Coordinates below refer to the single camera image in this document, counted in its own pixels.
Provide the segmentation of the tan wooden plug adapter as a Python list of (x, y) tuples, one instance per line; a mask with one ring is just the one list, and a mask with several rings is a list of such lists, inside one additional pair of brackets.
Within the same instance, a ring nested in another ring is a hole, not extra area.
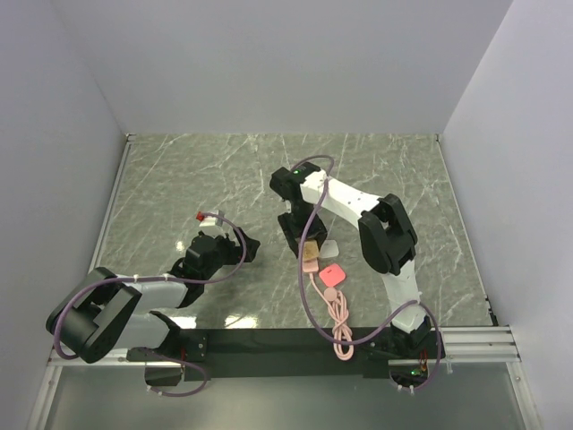
[(316, 240), (306, 240), (303, 244), (303, 261), (318, 259), (320, 256), (320, 249)]

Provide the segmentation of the pink power strip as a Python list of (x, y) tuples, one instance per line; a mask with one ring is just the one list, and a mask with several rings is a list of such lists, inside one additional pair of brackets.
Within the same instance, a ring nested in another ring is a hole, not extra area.
[(302, 271), (303, 273), (317, 273), (319, 271), (319, 261), (317, 259), (311, 259), (307, 261), (303, 261), (302, 263)]

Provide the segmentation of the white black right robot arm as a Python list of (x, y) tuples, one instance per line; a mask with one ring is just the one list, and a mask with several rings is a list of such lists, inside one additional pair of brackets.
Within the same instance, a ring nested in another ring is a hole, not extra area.
[(311, 159), (292, 168), (279, 168), (269, 187), (290, 204), (291, 210), (279, 215), (278, 223), (296, 258), (303, 257), (307, 240), (318, 245), (326, 240), (327, 229), (318, 217), (319, 210), (325, 209), (357, 229), (363, 258), (382, 276), (391, 314), (380, 327), (359, 340), (323, 329), (318, 333), (336, 346), (353, 348), (373, 341), (385, 344), (392, 356), (415, 356), (432, 339), (437, 323), (419, 301), (415, 278), (418, 238), (400, 199), (392, 193), (380, 197), (361, 192), (333, 178)]

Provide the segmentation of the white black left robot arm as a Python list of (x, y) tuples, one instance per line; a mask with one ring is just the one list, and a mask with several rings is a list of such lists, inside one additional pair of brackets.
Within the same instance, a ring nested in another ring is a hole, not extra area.
[(98, 267), (50, 313), (46, 329), (72, 351), (70, 359), (88, 364), (115, 348), (144, 347), (167, 360), (178, 351), (181, 329), (158, 310), (191, 305), (219, 269), (252, 262), (261, 242), (240, 228), (235, 237), (201, 231), (171, 270), (154, 281), (132, 282)]

